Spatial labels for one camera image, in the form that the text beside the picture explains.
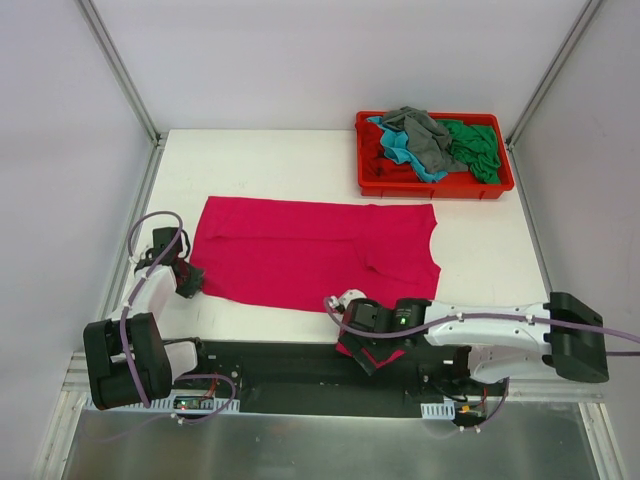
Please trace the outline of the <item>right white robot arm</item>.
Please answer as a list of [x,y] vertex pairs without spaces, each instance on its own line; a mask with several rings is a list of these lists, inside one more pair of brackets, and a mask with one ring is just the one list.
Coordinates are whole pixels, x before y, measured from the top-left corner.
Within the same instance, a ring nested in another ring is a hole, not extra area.
[[387,308],[359,290],[327,297],[339,326],[339,352],[374,374],[409,354],[454,350],[452,387],[473,394],[484,384],[551,369],[565,380],[600,384],[609,379],[600,314],[566,292],[512,307],[461,307],[402,298]]

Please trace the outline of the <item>magenta t shirt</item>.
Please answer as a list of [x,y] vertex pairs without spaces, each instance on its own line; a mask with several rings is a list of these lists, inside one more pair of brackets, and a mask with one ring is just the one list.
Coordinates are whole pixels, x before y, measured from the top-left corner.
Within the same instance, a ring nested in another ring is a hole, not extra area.
[[348,205],[210,197],[190,262],[206,295],[320,312],[355,289],[390,308],[435,297],[440,268],[430,241],[430,204]]

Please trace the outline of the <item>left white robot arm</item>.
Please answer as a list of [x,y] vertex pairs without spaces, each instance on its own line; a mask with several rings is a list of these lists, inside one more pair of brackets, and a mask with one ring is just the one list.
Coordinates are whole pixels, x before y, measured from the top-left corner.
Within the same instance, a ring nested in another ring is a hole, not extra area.
[[168,397],[178,378],[199,389],[211,377],[197,339],[164,340],[157,325],[169,299],[191,299],[201,290],[204,271],[188,263],[189,239],[176,227],[155,229],[152,240],[120,306],[83,331],[91,397],[99,410],[149,406]]

